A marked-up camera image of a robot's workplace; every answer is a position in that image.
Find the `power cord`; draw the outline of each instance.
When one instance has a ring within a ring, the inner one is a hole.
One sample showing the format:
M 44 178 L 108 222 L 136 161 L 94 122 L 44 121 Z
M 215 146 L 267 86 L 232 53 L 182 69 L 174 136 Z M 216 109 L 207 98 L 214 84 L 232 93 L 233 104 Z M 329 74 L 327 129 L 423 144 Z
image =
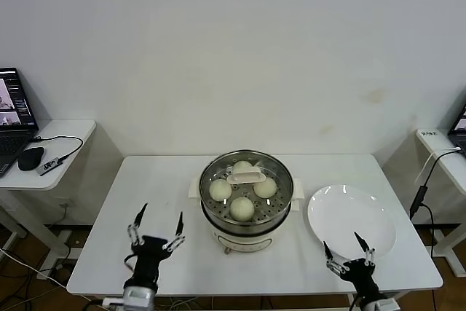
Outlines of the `power cord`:
M 432 231 L 430 233 L 430 258 L 433 260 L 434 259 L 434 215 L 432 214 L 432 211 L 427 205 L 425 205 L 424 203 L 421 203 L 421 206 L 426 208 L 430 214 L 430 223 L 432 224 Z M 437 311 L 437 304 L 435 303 L 435 292 L 434 290 L 431 290 L 431 291 L 432 291 L 432 303 L 434 304 L 434 311 Z
M 351 306 L 349 307 L 349 311 L 352 311 L 352 309 L 354 309 L 358 299 L 359 299 L 359 295 L 356 295 L 356 297 L 352 300 Z
M 435 153 L 438 152 L 438 151 L 461 151 L 461 148 L 460 147 L 449 147 L 447 149 L 436 149 L 434 150 L 430 155 L 429 157 L 427 158 L 427 160 L 425 161 L 424 165 L 422 166 L 422 169 L 421 171 L 419 171 L 419 174 L 418 176 L 416 177 L 416 179 L 414 180 L 414 183 L 416 183 L 419 178 L 421 177 L 422 173 L 424 172 L 425 168 L 427 167 L 427 164 L 429 163 L 430 161 L 430 158 L 434 157 L 435 156 Z
M 37 143 L 37 142 L 42 142 L 42 141 L 51 141 L 51 140 L 56 140 L 57 138 L 72 138 L 74 140 L 79 141 L 79 146 L 77 146 L 73 151 L 71 151 L 68 154 L 65 154 L 64 156 L 58 158 L 58 162 L 62 162 L 66 158 L 70 157 L 73 153 L 77 152 L 82 145 L 84 145 L 84 141 L 81 138 L 78 138 L 76 136 L 64 136 L 64 135 L 59 135 L 59 136 L 54 136 L 52 138 L 41 138 L 40 136 L 37 136 L 36 138 L 30 138 L 29 142 L 31 143 Z
M 413 200 L 413 202 L 411 204 L 411 207 L 409 208 L 409 218 L 410 219 L 413 218 L 414 214 L 418 211 L 419 207 L 422 204 L 422 201 L 424 200 L 425 194 L 426 194 L 426 192 L 428 190 L 427 183 L 429 182 L 430 176 L 432 176 L 432 173 L 433 173 L 433 171 L 435 169 L 435 166 L 437 165 L 438 161 L 442 157 L 448 156 L 449 154 L 453 154 L 453 153 L 462 153 L 462 151 L 461 151 L 461 149 L 455 149 L 454 151 L 443 153 L 440 156 L 438 156 L 437 159 L 434 161 L 434 164 L 430 168 L 429 175 L 425 179 L 424 184 L 421 185 L 420 188 L 417 190 L 416 197 L 414 198 L 414 200 Z
M 8 254 L 3 248 L 0 248 L 0 251 L 1 251 L 3 254 L 5 254 L 6 256 L 8 256 L 10 259 L 16 261 L 18 264 L 23 265 L 23 266 L 25 266 L 25 267 L 27 267 L 27 268 L 29 268 L 29 269 L 32 269 L 33 271 L 35 271 L 35 272 L 39 273 L 40 275 L 46 277 L 48 280 L 52 280 L 53 282 L 57 283 L 61 288 L 63 288 L 63 289 L 66 290 L 66 287 L 65 287 L 62 283 L 58 282 L 56 279 L 51 278 L 51 277 L 49 277 L 49 276 L 43 274 L 43 273 L 40 272 L 39 270 L 37 270 L 37 269 L 35 269 L 35 268 L 33 268 L 33 267 L 27 265 L 26 263 L 21 262 L 19 259 L 14 258 L 12 255 Z M 91 301 L 91 299 L 87 298 L 86 296 L 83 296 L 83 295 L 79 295 L 79 296 L 82 297 L 82 298 L 84 298 L 84 299 L 86 299 L 86 300 L 89 301 L 89 302 Z
M 438 161 L 442 158 L 442 157 L 445 157 L 445 156 L 448 156 L 449 154 L 453 154 L 453 153 L 463 153 L 461 149 L 457 149 L 455 148 L 453 151 L 450 151 L 450 152 L 446 152 L 444 154 L 441 154 L 435 161 L 434 161 L 434 164 L 432 165 L 432 167 L 430 168 L 430 172 L 429 172 L 429 175 L 427 175 L 426 179 L 425 179 L 425 182 L 423 185 L 420 186 L 420 188 L 418 189 L 417 193 L 416 193 L 416 197 L 414 198 L 414 201 L 412 202 L 411 204 L 411 207 L 409 208 L 409 218 L 412 219 L 414 214 L 418 211 L 419 207 L 424 207 L 426 208 L 428 211 L 429 211 L 429 214 L 430 214 L 430 223 L 432 224 L 432 231 L 431 231 L 431 237 L 430 237 L 430 258 L 433 260 L 433 257 L 434 257 L 434 244 L 435 244 L 435 238 L 434 238 L 434 215 L 432 213 L 432 210 L 429 208 L 429 206 L 425 205 L 423 203 L 423 200 L 424 200 L 424 196 L 425 194 L 427 193 L 427 190 L 428 190 L 428 187 L 427 187 L 427 183 L 429 182 L 430 180 L 430 177 L 432 176 L 433 174 L 433 171 L 435 169 L 435 166 L 437 165 Z M 433 302 L 433 306 L 434 306 L 434 311 L 437 311 L 437 304 L 435 302 L 435 292 L 434 290 L 431 290 L 432 291 L 432 302 Z

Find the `wooden floor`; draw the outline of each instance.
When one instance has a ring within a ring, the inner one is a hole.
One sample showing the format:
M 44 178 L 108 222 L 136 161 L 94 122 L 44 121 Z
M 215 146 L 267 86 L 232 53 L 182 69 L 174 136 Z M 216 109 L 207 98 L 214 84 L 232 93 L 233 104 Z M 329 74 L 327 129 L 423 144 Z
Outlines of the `wooden floor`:
M 74 231 L 68 240 L 71 247 L 82 247 L 89 234 L 89 231 Z M 422 230 L 421 238 L 428 243 L 430 236 L 427 230 Z M 0 245 L 3 245 L 9 237 L 9 232 L 0 229 Z M 23 240 L 17 240 L 12 251 L 24 259 L 31 266 L 36 266 L 44 255 L 47 248 L 34 236 L 28 235 Z M 459 258 L 466 264 L 466 242 L 459 244 L 455 251 Z M 455 278 L 451 273 L 448 264 L 442 258 L 436 258 L 435 264 L 440 270 L 444 284 L 443 287 L 435 291 L 438 311 L 466 311 L 466 278 Z M 27 269 L 4 257 L 0 262 L 0 275 L 26 275 Z M 58 280 L 66 280 L 69 272 L 65 269 L 57 273 Z M 31 278 L 28 289 L 28 298 L 38 296 L 46 291 L 48 294 L 31 301 L 32 309 L 26 308 L 25 304 L 16 307 L 13 305 L 21 302 L 21 299 L 10 299 L 8 302 L 2 301 L 13 294 L 26 281 L 26 277 L 6 278 L 0 277 L 0 311 L 25 310 L 25 311 L 80 311 L 86 303 L 81 297 L 72 296 L 66 290 L 53 286 L 48 281 Z M 25 296 L 25 286 L 18 293 Z M 323 307 L 348 307 L 345 296 L 271 296 L 261 298 L 260 296 L 245 297 L 200 297 L 190 303 L 193 310 L 259 310 L 263 309 L 293 309 L 293 308 L 323 308 Z M 157 299 L 157 309 L 168 310 L 171 301 L 168 298 Z M 409 311 L 431 311 L 433 310 L 432 295 L 430 291 L 411 292 L 399 300 L 402 310 Z M 97 307 L 90 308 L 92 311 L 101 310 Z

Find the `cable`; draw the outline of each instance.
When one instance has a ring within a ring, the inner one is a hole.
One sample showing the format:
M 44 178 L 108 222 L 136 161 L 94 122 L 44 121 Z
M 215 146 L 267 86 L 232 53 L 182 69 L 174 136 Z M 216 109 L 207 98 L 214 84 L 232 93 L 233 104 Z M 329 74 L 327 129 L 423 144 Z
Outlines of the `cable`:
M 31 143 L 34 143 L 34 142 L 42 142 L 42 141 L 51 141 L 51 140 L 55 140 L 57 138 L 72 138 L 74 140 L 78 140 L 79 141 L 79 146 L 77 146 L 73 151 L 71 151 L 70 153 L 68 154 L 65 154 L 64 156 L 58 158 L 58 162 L 62 162 L 63 160 L 65 160 L 66 158 L 70 157 L 74 152 L 78 151 L 78 149 L 80 149 L 82 147 L 82 145 L 84 145 L 84 141 L 81 139 L 81 138 L 78 138 L 76 136 L 64 136 L 64 135 L 59 135 L 59 136 L 54 136 L 52 138 L 41 138 L 40 136 L 36 137 L 36 138 L 30 138 L 29 139 L 29 142 Z
M 425 179 L 424 184 L 422 186 L 420 186 L 419 189 L 417 190 L 416 197 L 414 198 L 414 200 L 413 200 L 413 202 L 411 204 L 411 207 L 409 208 L 409 218 L 410 219 L 413 218 L 414 214 L 417 212 L 417 210 L 419 209 L 419 206 L 422 204 L 422 201 L 424 200 L 425 194 L 427 193 L 427 190 L 428 190 L 427 183 L 429 182 L 430 176 L 432 176 L 432 173 L 433 173 L 433 171 L 435 169 L 435 166 L 437 165 L 438 161 L 442 157 L 448 156 L 449 154 L 453 154 L 453 153 L 462 153 L 462 151 L 461 150 L 455 150 L 455 151 L 450 151 L 450 152 L 443 153 L 440 156 L 438 156 L 437 159 L 434 161 L 434 164 L 430 168 L 429 175 Z
M 38 299 L 38 298 L 40 298 L 41 296 L 44 296 L 45 294 L 51 293 L 51 292 L 53 292 L 53 291 L 56 291 L 56 290 L 59 289 L 59 288 L 60 288 L 60 287 L 55 287 L 55 288 L 53 288 L 53 289 L 50 289 L 49 291 L 46 291 L 45 293 L 42 293 L 42 294 L 40 294 L 40 295 L 38 295 L 38 296 L 35 296 L 34 298 L 30 298 L 30 299 L 25 300 L 25 301 L 23 301 L 23 302 L 18 302 L 17 304 L 15 304 L 15 305 L 13 305 L 13 306 L 10 306 L 10 307 L 8 307 L 7 309 L 2 310 L 2 311 L 11 310 L 12 308 L 14 308 L 14 307 L 16 307 L 16 306 L 19 306 L 19 305 L 21 305 L 21 304 L 24 304 L 25 302 L 30 302 L 31 300 L 34 300 L 34 299 Z
M 438 152 L 438 151 L 451 151 L 451 150 L 457 150 L 457 151 L 461 151 L 461 148 L 460 147 L 449 147 L 447 149 L 436 149 L 434 150 L 430 156 L 427 158 L 427 160 L 425 161 L 424 165 L 422 166 L 422 169 L 421 171 L 419 171 L 419 175 L 416 177 L 416 180 L 414 180 L 414 183 L 416 183 L 419 178 L 421 177 L 422 173 L 424 172 L 425 170 L 425 167 L 427 167 L 427 163 L 429 163 L 430 161 L 430 158 L 432 158 L 433 156 L 435 156 L 435 153 Z
M 188 302 L 192 302 L 193 300 L 196 300 L 197 299 L 197 296 L 195 296 L 194 298 L 192 299 L 188 299 L 188 300 L 178 300 L 176 302 L 173 302 L 172 306 L 170 306 L 170 309 L 169 310 L 172 310 L 174 307 L 178 307 L 180 305 L 183 305 L 183 304 L 186 304 Z
M 47 225 L 46 228 L 49 229 L 49 228 L 52 227 L 53 225 L 59 224 L 60 222 L 62 222 L 63 220 L 66 219 L 66 214 L 67 214 L 67 212 L 68 212 L 68 204 L 63 203 L 62 205 L 60 204 L 60 206 L 61 206 L 61 207 L 63 206 L 62 208 L 65 209 L 65 211 L 63 212 L 62 218 L 59 219 L 59 220 L 57 220 L 57 221 L 55 221 L 55 222 L 52 222 L 50 225 Z
M 355 307 L 356 301 L 358 299 L 359 299 L 359 295 L 356 295 L 356 297 L 352 300 L 351 306 L 349 307 L 349 311 L 351 311 Z
M 23 260 L 23 258 L 21 258 L 20 256 L 18 256 L 16 253 L 13 253 L 12 251 L 8 251 L 10 254 L 16 256 L 19 260 Z M 13 294 L 10 294 L 9 296 L 6 296 L 3 300 L 1 300 L 0 302 L 0 307 L 5 305 L 10 299 L 13 299 L 13 298 L 16 298 L 16 299 L 25 299 L 21 296 L 18 296 L 17 294 L 21 291 L 21 289 L 23 289 L 24 286 L 26 286 L 26 284 L 28 283 L 29 281 L 29 276 L 30 276 L 30 272 L 29 272 L 29 269 L 28 269 L 28 274 L 25 276 L 26 279 L 23 281 L 23 283 L 21 284 L 21 286 L 13 293 Z
M 433 260 L 434 259 L 434 215 L 432 214 L 432 211 L 427 205 L 425 205 L 424 203 L 421 203 L 421 206 L 426 208 L 430 214 L 430 223 L 432 224 L 432 231 L 430 233 L 430 258 Z M 437 311 L 437 304 L 435 303 L 435 293 L 434 293 L 434 290 L 431 290 L 431 291 L 432 291 L 432 303 L 434 305 L 434 311 Z
M 82 311 L 87 311 L 87 309 L 93 305 L 101 307 L 100 305 L 102 305 L 102 302 L 102 299 L 89 300 L 89 302 L 82 308 Z
M 267 297 L 267 300 L 269 301 L 269 304 L 270 304 L 270 307 L 272 308 L 272 310 L 275 310 L 274 305 L 272 303 L 272 300 L 270 299 L 270 296 Z
M 22 263 L 21 261 L 15 259 L 13 256 L 9 255 L 3 248 L 0 248 L 0 251 L 1 251 L 3 254 L 5 254 L 6 256 L 8 256 L 11 260 L 14 260 L 14 261 L 16 261 L 18 264 L 23 265 L 23 266 L 25 266 L 25 267 L 27 267 L 27 268 L 29 268 L 29 269 L 32 269 L 33 271 L 36 271 L 36 272 L 39 273 L 40 275 L 44 276 L 46 279 L 52 280 L 53 282 L 57 283 L 61 288 L 63 288 L 63 289 L 66 290 L 66 287 L 65 287 L 63 284 L 61 284 L 61 283 L 58 282 L 57 280 L 55 280 L 55 279 L 53 279 L 53 278 L 51 278 L 51 277 L 49 277 L 49 276 L 47 276 L 47 275 L 44 275 L 44 274 L 43 274 L 42 272 L 40 272 L 39 270 L 34 269 L 33 267 L 27 265 L 26 263 Z M 84 296 L 84 295 L 79 295 L 79 296 L 82 297 L 82 298 L 84 298 L 84 299 L 86 299 L 86 300 L 89 301 L 89 302 L 91 301 L 91 299 L 87 298 L 87 297 Z
M 438 161 L 440 160 L 441 157 L 444 157 L 444 156 L 448 156 L 449 154 L 452 154 L 452 153 L 462 153 L 462 150 L 456 150 L 456 151 L 450 151 L 450 152 L 446 152 L 444 154 L 441 154 L 434 162 L 434 164 L 432 165 L 432 167 L 430 168 L 430 172 L 429 172 L 429 175 L 427 176 L 427 178 L 425 179 L 425 182 L 424 182 L 424 186 L 427 186 L 427 182 L 429 182 L 429 179 L 430 179 L 430 176 L 432 176 L 432 173 L 435 169 L 435 166 L 437 165 Z

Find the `white wall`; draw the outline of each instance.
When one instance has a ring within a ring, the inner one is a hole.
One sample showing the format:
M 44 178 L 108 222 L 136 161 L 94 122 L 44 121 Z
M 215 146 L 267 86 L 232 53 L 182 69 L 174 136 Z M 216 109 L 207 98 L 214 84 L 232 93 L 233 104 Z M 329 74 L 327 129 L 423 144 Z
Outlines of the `white wall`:
M 0 0 L 0 66 L 123 155 L 370 152 L 408 202 L 465 23 L 466 0 Z

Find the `table leg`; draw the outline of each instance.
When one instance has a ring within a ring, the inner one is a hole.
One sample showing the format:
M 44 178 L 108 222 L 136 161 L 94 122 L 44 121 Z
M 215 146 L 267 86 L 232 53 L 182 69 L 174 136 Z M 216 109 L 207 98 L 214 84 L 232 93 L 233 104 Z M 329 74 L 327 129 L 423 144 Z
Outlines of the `table leg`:
M 3 208 L 0 208 L 0 224 L 5 226 L 11 233 L 16 233 L 19 238 L 26 237 L 26 231 Z
M 445 253 L 447 249 L 452 249 L 456 244 L 466 238 L 466 223 L 459 225 L 448 236 L 438 241 L 434 247 L 435 253 Z
M 434 230 L 434 238 L 437 242 L 443 243 L 449 237 L 443 236 L 442 231 L 439 229 Z M 430 245 L 426 246 L 427 251 L 430 253 L 430 249 L 432 248 Z M 434 258 L 445 258 L 446 262 L 451 268 L 451 271 L 454 273 L 455 277 L 466 277 L 466 270 L 463 267 L 461 261 L 458 259 L 458 256 L 453 251 L 453 246 L 449 247 L 446 246 L 442 248 L 441 252 L 437 252 L 437 245 L 434 246 L 433 252 Z
M 22 224 L 32 235 L 36 236 L 52 251 L 60 255 L 68 253 L 68 247 L 64 242 L 58 239 L 41 221 L 27 208 L 25 203 L 19 199 L 20 191 L 11 193 L 3 191 L 1 193 L 2 206 L 6 208 L 8 214 L 17 222 Z

